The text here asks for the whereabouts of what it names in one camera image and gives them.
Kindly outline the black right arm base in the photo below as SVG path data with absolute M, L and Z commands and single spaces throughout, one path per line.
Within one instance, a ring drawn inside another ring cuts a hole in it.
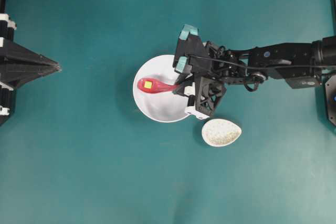
M 322 84 L 316 88 L 316 106 L 318 119 L 335 131 L 335 73 L 323 77 Z

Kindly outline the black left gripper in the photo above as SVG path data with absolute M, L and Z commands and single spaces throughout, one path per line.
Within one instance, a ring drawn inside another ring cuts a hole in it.
M 15 30 L 16 23 L 1 13 L 1 49 L 7 40 L 7 56 L 1 55 L 1 126 L 15 112 L 16 89 L 61 70 L 58 62 L 13 42 Z M 9 59 L 28 63 L 10 63 Z

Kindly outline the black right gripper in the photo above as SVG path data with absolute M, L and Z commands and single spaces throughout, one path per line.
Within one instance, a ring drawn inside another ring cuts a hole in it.
M 214 115 L 219 102 L 226 93 L 223 83 L 205 77 L 197 78 L 195 82 L 191 73 L 179 74 L 175 85 L 178 87 L 173 90 L 173 94 L 188 97 L 184 112 L 200 120 Z

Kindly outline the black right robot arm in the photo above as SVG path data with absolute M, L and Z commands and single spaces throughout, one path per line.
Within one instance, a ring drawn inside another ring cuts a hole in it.
M 293 89 L 321 85 L 323 70 L 335 70 L 335 37 L 229 50 L 189 35 L 178 40 L 173 68 L 179 75 L 173 94 L 187 97 L 187 112 L 204 119 L 213 116 L 227 85 L 249 92 L 268 78 L 284 79 Z

